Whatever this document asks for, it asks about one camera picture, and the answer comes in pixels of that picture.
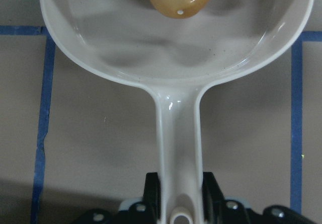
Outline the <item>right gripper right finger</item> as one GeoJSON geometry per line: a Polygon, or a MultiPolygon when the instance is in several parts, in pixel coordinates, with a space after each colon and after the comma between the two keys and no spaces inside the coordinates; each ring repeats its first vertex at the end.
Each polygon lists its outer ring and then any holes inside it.
{"type": "Polygon", "coordinates": [[[224,197],[212,172],[203,173],[202,197],[206,223],[251,223],[241,202],[224,197]]]}

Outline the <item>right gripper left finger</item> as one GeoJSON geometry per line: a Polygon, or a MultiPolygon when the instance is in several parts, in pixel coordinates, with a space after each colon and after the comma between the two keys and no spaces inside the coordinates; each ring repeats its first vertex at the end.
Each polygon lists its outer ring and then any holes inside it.
{"type": "Polygon", "coordinates": [[[147,173],[143,195],[121,202],[118,209],[118,223],[157,223],[160,220],[160,203],[158,174],[147,173]]]}

